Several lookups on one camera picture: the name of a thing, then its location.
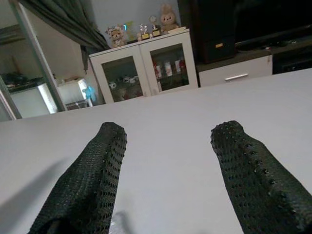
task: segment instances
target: plush toy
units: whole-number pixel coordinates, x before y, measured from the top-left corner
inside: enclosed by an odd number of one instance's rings
[[[109,38],[112,40],[113,48],[120,47],[126,44],[123,39],[123,30],[121,26],[115,26],[108,28],[106,33],[109,35]]]
[[[161,6],[160,21],[162,23],[161,31],[165,34],[167,34],[170,30],[179,28],[176,23],[176,15],[172,11],[170,4],[165,3]]]

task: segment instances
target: glass cabinet door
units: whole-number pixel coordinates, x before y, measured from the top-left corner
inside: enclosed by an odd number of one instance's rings
[[[138,46],[96,55],[91,62],[106,103],[151,95]]]
[[[154,95],[198,87],[188,33],[143,44],[141,51]]]

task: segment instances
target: cabinet handle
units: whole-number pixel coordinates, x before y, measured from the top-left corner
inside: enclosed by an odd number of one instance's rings
[[[226,78],[226,79],[224,79],[224,80],[225,80],[225,81],[230,81],[230,80],[233,80],[233,79],[243,78],[243,77],[247,77],[247,76],[249,76],[248,73],[242,74],[242,75],[238,75],[238,76],[235,76],[235,77],[229,77],[229,78]]]

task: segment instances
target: white cabinet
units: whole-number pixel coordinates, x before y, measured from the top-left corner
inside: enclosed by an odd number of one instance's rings
[[[272,69],[272,56],[270,55],[200,72],[199,80],[201,87],[204,87],[247,78],[270,76]]]
[[[197,88],[189,30],[90,55],[106,103]]]

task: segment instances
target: tv stand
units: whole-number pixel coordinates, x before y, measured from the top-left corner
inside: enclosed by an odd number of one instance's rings
[[[201,86],[229,83],[312,67],[312,37],[293,39],[284,46],[239,50],[234,58],[197,64]]]

